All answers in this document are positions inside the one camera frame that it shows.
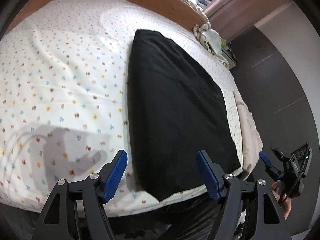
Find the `person's right hand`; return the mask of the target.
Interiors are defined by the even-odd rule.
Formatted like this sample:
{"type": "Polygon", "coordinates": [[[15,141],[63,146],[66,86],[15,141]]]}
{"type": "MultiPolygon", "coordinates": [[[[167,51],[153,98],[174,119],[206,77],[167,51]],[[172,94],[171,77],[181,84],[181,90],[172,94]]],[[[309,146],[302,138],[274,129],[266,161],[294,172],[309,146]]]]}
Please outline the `person's right hand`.
{"type": "MultiPolygon", "coordinates": [[[[274,182],[271,185],[271,190],[272,190],[272,193],[273,193],[275,199],[277,201],[279,201],[280,195],[276,192],[277,189],[278,189],[278,183],[274,182]]],[[[292,199],[290,197],[288,197],[286,194],[283,194],[283,196],[282,196],[281,210],[282,210],[284,218],[287,219],[291,210],[292,210],[292,199]]]]}

